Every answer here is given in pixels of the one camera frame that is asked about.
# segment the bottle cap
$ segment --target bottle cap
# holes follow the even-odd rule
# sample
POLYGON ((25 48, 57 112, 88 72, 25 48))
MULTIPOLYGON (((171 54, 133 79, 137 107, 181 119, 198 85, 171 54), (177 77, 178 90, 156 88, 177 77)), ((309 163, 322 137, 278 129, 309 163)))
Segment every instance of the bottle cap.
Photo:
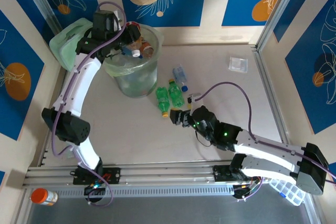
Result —
POLYGON ((30 196, 30 199, 33 203, 41 204, 43 203, 48 197, 48 191, 43 188, 37 188, 33 191, 30 196))
POLYGON ((136 50, 132 50, 132 56, 133 57, 139 57, 141 54, 140 54, 140 50, 136 49, 136 50))
POLYGON ((188 87, 187 86, 182 86, 181 90, 182 90, 182 92, 187 92, 188 91, 188 87))

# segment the transparent plastic bucket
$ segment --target transparent plastic bucket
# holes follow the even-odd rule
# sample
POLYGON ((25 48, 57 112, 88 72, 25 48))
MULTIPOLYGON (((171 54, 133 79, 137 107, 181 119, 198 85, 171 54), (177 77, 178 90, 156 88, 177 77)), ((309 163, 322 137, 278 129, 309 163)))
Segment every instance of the transparent plastic bucket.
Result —
POLYGON ((158 58, 161 55, 163 35, 154 28, 141 25, 141 36, 154 49, 150 59, 125 58, 118 54, 104 61, 105 71, 116 80, 119 89, 128 97, 139 98, 150 94, 156 86, 158 58))

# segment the green plastic bottle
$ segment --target green plastic bottle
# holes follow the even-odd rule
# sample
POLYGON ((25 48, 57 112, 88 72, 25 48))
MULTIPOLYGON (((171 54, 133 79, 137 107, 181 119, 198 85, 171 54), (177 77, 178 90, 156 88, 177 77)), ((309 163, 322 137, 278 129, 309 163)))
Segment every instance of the green plastic bottle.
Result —
POLYGON ((158 87, 156 90, 156 99, 157 99, 157 106, 162 112, 162 117, 168 117, 168 109, 169 109, 169 98, 168 98, 168 91, 166 88, 158 87))
POLYGON ((184 105, 184 98, 180 87, 175 83, 174 79, 169 80, 169 95, 172 98, 173 107, 179 108, 184 105))

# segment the table surface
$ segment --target table surface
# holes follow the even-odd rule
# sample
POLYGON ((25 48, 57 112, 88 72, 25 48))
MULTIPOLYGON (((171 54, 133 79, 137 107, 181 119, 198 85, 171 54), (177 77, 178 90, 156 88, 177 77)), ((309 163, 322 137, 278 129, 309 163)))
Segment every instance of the table surface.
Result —
MULTIPOLYGON (((249 45, 167 46, 158 61, 157 87, 168 87, 172 69, 184 67, 187 94, 204 93, 221 81, 240 85, 248 94, 253 110, 254 134, 280 142, 275 120, 249 45), (248 72, 228 69, 230 56, 248 59, 248 72)), ((247 129, 248 106, 233 86, 220 86, 204 99, 204 105, 217 119, 247 129)), ((105 164, 189 162, 231 159, 233 153, 202 146, 191 128, 182 128, 161 117, 155 92, 144 98, 128 98, 116 82, 100 69, 92 81, 82 108, 82 119, 91 124, 90 140, 105 164)), ((66 144, 56 141, 60 151, 66 144)), ((55 158, 47 145, 45 166, 76 165, 71 154, 55 158)))

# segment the purple cable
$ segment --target purple cable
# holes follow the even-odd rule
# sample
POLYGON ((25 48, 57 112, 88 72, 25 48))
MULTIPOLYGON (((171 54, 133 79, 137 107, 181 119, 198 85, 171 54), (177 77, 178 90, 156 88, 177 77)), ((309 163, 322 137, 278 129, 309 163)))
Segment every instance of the purple cable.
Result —
MULTIPOLYGON (((255 136, 252 134, 252 130, 251 130, 251 124, 252 124, 252 106, 251 106, 251 102, 250 102, 250 99, 248 98, 246 92, 238 84, 235 84, 235 83, 229 82, 229 81, 224 81, 224 82, 217 83, 217 84, 213 85, 211 88, 209 88, 209 90, 206 91, 201 97, 195 99, 195 102, 199 101, 200 99, 203 99, 215 87, 217 87, 219 85, 222 85, 222 84, 230 84, 230 85, 233 85, 233 86, 237 87, 243 93, 243 95, 245 96, 246 101, 247 101, 247 105, 248 105, 248 110, 249 110, 249 115, 248 115, 248 133, 250 134, 250 136, 252 137, 252 139, 254 141, 256 141, 256 142, 258 142, 260 144, 269 146, 269 147, 273 147, 273 148, 282 150, 284 152, 292 152, 290 149, 287 149, 287 148, 284 148, 284 147, 281 147, 281 146, 277 146, 277 145, 274 145, 274 144, 266 143, 264 141, 257 140, 255 138, 255 136)), ((297 153, 297 152, 295 152, 294 155, 297 155, 297 156, 299 156, 301 158, 304 158, 304 159, 308 160, 312 164, 316 165, 318 168, 322 169, 324 172, 329 173, 331 177, 333 177, 334 179, 336 179, 336 175, 335 174, 333 174, 331 171, 329 171, 328 169, 326 169, 325 167, 323 167, 322 165, 320 165, 319 163, 317 163, 315 160, 313 160, 313 159, 311 159, 309 157, 306 157, 306 156, 304 156, 304 155, 302 155, 300 153, 297 153)))
MULTIPOLYGON (((64 104, 66 104, 66 100, 67 100, 67 97, 68 97, 68 94, 69 92, 71 91, 71 88, 73 86, 73 83, 75 82, 75 79, 76 79, 76 76, 77 74, 80 72, 80 70, 82 69, 82 67, 84 66, 84 64, 88 61, 88 59, 90 59, 90 57, 95 53, 97 52, 98 50, 102 49, 103 47, 107 46, 108 44, 114 42, 117 38, 119 38, 121 36, 121 34, 125 31, 125 28, 126 28, 126 14, 124 12, 124 10, 116 3, 114 2, 110 2, 110 1, 105 1, 105 2, 102 2, 98 5, 97 9, 99 10, 100 9, 100 6, 104 5, 104 4, 111 4, 111 5, 114 5, 116 8, 118 8, 121 13, 122 13, 122 16, 123 16, 123 26, 121 28, 121 30, 117 33, 116 36, 114 36, 112 39, 104 42, 103 44, 101 44, 100 46, 96 47, 94 50, 92 50, 85 58, 84 60, 78 65, 77 67, 77 72, 75 72, 70 81, 69 81, 69 85, 67 87, 67 89, 65 90, 65 93, 64 93, 64 96, 63 96, 63 104, 60 105, 58 111, 57 111, 57 114, 56 114, 56 118, 55 118, 55 121, 54 121, 54 124, 53 124, 53 127, 52 127, 52 132, 51 132, 51 148, 52 148, 52 152, 53 154, 56 156, 56 157, 59 157, 60 155, 62 155, 66 150, 68 150, 69 148, 71 148, 71 146, 67 146, 65 147, 60 153, 57 153, 56 152, 56 148, 55 148, 55 136, 56 136, 56 126, 57 126, 57 123, 58 123, 58 120, 59 120, 59 117, 60 117, 60 114, 62 112, 62 109, 64 107, 64 104)), ((87 169, 88 171, 90 171, 92 174, 94 174, 95 176, 97 176, 101 181, 103 181, 107 186, 108 188, 111 190, 111 187, 110 185, 107 183, 107 181, 105 179, 103 179, 101 176, 99 176, 95 171, 91 170, 89 167, 84 167, 85 169, 87 169)), ((102 206, 102 207, 105 207, 105 206, 108 206, 109 204, 112 203, 113 201, 113 194, 112 194, 112 190, 111 190, 111 200, 110 202, 107 204, 107 205, 94 205, 92 204, 93 206, 102 206)))
POLYGON ((261 178, 261 179, 260 179, 260 184, 259 184, 258 188, 257 188, 253 193, 251 193, 249 196, 246 196, 246 197, 243 198, 243 199, 239 199, 238 201, 247 200, 248 198, 250 198, 250 197, 252 197, 254 194, 256 194, 256 193, 261 189, 261 186, 262 186, 262 184, 263 184, 263 180, 264 180, 264 178, 261 178))
POLYGON ((76 152, 74 152, 73 154, 74 154, 74 156, 76 157, 76 159, 77 159, 78 162, 79 162, 78 165, 79 165, 80 167, 82 167, 82 168, 88 170, 90 173, 92 173, 92 174, 95 175, 97 178, 99 178, 101 181, 103 181, 104 184, 109 188, 109 190, 110 190, 110 192, 111 192, 111 198, 110 198, 110 201, 107 202, 106 204, 103 204, 103 205, 97 205, 97 204, 92 203, 92 202, 90 202, 90 201, 88 202, 88 204, 91 205, 91 206, 94 206, 94 207, 108 207, 108 206, 112 203, 112 201, 113 201, 113 199, 114 199, 113 191, 112 191, 112 187, 110 186, 110 184, 109 184, 109 183, 108 183, 102 176, 100 176, 100 175, 99 175, 98 173, 96 173, 94 170, 91 170, 89 167, 87 167, 85 164, 83 164, 82 161, 80 160, 80 158, 78 157, 78 155, 77 155, 76 152))

